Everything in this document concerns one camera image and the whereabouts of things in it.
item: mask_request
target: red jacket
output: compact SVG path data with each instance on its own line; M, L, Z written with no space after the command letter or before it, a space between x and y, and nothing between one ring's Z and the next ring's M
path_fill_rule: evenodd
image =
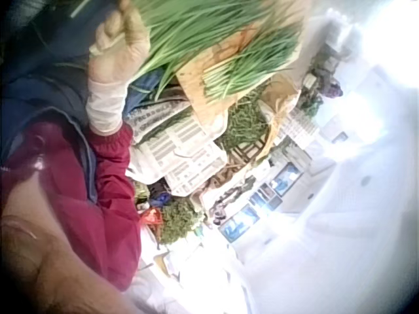
M97 204L87 198L75 136L70 125L38 122L24 132L24 142L6 166L19 170L42 156L40 182L73 250L96 273L126 290L141 253L134 188L125 176L132 130L124 124L107 137L87 134L97 158ZM3 183L11 188L10 181Z

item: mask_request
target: blue jacket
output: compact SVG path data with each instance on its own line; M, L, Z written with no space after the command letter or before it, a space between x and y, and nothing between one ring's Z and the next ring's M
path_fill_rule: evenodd
M88 48L94 43L95 30L116 9L113 1L89 1L71 19L74 6L42 11L7 46L1 68L1 163L20 144L22 130L50 113L58 114L79 134L79 158L86 178L89 199L96 202L94 174L96 159L82 132L88 119L86 67ZM128 89L124 114L140 106L160 81L162 70L147 73Z

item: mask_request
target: wrist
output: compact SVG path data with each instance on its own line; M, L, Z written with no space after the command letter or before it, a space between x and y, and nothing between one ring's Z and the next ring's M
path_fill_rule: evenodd
M127 82L102 84L89 79L89 98L86 111L90 129L98 135L108 136L122 126L122 112L128 93Z

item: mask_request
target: red sleeve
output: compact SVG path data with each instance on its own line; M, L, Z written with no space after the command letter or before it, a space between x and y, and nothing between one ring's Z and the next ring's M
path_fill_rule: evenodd
M97 158L96 189L98 205L103 211L108 280L126 290L141 254L134 187L125 175L130 163L132 130L123 124L113 135L100 136L89 131L87 138Z

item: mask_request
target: scallion bundle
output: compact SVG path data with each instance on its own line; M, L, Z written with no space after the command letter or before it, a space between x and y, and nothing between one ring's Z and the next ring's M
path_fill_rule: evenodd
M134 0L150 29L151 51L134 79L166 66L157 95L203 50L265 18L271 7L258 0Z
M204 71L209 99L223 99L257 85L287 62L299 42L301 23L281 26L288 19L268 19L252 41L236 56Z

